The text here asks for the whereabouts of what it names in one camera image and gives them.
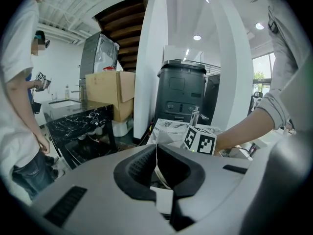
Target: recessed light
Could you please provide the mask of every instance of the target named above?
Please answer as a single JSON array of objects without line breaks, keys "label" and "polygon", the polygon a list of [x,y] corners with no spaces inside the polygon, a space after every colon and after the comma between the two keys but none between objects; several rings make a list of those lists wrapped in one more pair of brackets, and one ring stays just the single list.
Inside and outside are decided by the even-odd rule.
[{"label": "recessed light", "polygon": [[198,40],[200,40],[200,39],[201,39],[201,36],[200,36],[200,35],[195,35],[195,36],[194,36],[194,40],[198,41]]},{"label": "recessed light", "polygon": [[255,25],[255,27],[256,27],[257,29],[259,29],[259,30],[264,29],[264,26],[261,25],[260,23],[257,23],[257,24]]}]

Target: faucet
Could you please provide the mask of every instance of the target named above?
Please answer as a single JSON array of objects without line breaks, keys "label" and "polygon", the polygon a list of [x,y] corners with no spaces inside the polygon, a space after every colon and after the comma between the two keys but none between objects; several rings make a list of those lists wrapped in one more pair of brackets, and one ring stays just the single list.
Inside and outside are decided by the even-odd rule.
[{"label": "faucet", "polygon": [[203,120],[209,120],[209,118],[203,114],[200,113],[199,111],[199,106],[196,105],[195,109],[192,111],[192,115],[191,115],[191,119],[190,119],[190,123],[189,126],[196,126],[197,122],[198,122],[198,118],[199,116],[203,119]]},{"label": "faucet", "polygon": [[79,86],[79,91],[71,91],[71,93],[79,93],[79,100],[82,101],[84,100],[84,86],[82,85],[77,85]]}]

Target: black marble cabinet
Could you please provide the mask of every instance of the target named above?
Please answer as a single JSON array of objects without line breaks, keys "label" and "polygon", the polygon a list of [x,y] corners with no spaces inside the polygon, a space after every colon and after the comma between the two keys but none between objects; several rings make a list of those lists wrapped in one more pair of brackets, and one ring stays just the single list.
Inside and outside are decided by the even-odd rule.
[{"label": "black marble cabinet", "polygon": [[108,130],[111,149],[117,150],[112,130],[113,105],[70,99],[44,102],[42,108],[52,142],[59,156],[61,154],[58,149],[70,167],[76,166],[65,145],[104,124]]}]

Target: gray sleeve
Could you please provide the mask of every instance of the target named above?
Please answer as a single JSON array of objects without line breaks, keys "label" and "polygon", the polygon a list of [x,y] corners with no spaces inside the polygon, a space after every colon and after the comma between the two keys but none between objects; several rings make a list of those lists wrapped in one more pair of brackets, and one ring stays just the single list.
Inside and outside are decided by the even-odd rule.
[{"label": "gray sleeve", "polygon": [[280,93],[296,72],[297,64],[280,32],[277,34],[270,32],[269,34],[272,37],[276,60],[273,66],[270,91],[265,94],[257,108],[265,110],[271,116],[275,124],[274,129],[277,130],[285,126],[289,119],[289,114],[280,99]]}]

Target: white pillar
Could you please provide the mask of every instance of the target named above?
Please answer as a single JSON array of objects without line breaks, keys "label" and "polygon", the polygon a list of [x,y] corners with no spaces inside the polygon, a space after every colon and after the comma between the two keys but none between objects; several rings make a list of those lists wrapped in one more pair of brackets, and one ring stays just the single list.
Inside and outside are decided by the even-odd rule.
[{"label": "white pillar", "polygon": [[221,81],[212,125],[227,130],[247,117],[253,64],[244,24],[231,0],[210,0],[220,41]]},{"label": "white pillar", "polygon": [[140,35],[134,97],[134,138],[140,139],[156,108],[158,77],[168,45],[166,0],[149,0]]}]

